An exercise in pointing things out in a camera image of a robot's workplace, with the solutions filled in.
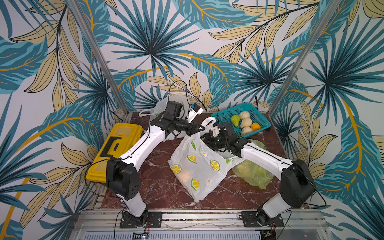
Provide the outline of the small green pear back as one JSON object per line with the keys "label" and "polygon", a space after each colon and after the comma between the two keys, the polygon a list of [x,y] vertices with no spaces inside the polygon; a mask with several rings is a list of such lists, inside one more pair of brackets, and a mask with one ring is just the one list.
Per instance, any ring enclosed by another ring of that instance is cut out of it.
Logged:
{"label": "small green pear back", "polygon": [[231,123],[235,126],[238,127],[241,121],[241,117],[239,115],[233,115],[231,117]]}

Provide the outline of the white pear front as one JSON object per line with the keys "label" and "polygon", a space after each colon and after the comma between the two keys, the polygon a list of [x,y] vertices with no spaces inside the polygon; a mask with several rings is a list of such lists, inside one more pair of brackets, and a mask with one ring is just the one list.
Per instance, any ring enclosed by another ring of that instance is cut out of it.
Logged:
{"label": "white pear front", "polygon": [[242,128],[241,136],[246,136],[248,134],[251,134],[253,132],[253,129],[251,127],[244,127]]}

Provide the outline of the white lemon plastic bag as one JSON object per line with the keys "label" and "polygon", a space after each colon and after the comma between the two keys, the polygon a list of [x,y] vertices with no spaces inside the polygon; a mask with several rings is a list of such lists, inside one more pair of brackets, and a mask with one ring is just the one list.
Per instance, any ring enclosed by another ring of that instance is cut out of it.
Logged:
{"label": "white lemon plastic bag", "polygon": [[196,203],[207,197],[226,178],[229,170],[245,161],[228,152],[215,152],[201,140],[214,128],[215,122],[214,117],[203,120],[202,126],[206,129],[190,137],[185,136],[168,161],[171,170]]}

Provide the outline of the green avocado plastic bag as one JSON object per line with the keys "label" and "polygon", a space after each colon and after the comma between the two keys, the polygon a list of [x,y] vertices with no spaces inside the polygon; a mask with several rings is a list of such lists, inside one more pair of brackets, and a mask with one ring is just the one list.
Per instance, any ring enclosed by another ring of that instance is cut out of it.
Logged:
{"label": "green avocado plastic bag", "polygon": [[232,172],[251,186],[265,190],[274,175],[259,165],[244,160],[232,168]]}

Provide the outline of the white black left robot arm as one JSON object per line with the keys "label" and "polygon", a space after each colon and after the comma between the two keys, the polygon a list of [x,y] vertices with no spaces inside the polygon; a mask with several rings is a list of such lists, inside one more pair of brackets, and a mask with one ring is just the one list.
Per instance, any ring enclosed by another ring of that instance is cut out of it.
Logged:
{"label": "white black left robot arm", "polygon": [[205,130],[194,121],[204,111],[203,108],[192,104],[186,119],[180,118],[182,108],[179,102],[167,102],[166,109],[151,121],[138,142],[117,159],[107,161],[106,186],[123,201],[129,214],[135,218],[144,218],[148,211],[140,195],[142,182],[139,170],[149,154],[175,131],[191,136]]}

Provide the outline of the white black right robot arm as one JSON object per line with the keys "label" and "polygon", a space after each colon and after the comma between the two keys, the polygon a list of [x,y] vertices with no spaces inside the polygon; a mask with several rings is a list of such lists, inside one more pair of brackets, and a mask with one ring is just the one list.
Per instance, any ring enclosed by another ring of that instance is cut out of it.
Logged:
{"label": "white black right robot arm", "polygon": [[281,181],[279,193],[257,211],[260,225],[267,226],[284,211],[301,207],[316,192],[315,182],[305,162],[282,158],[258,147],[249,139],[238,138],[231,123],[217,124],[214,119],[208,123],[213,127],[204,135],[204,143],[210,149],[251,161]]}

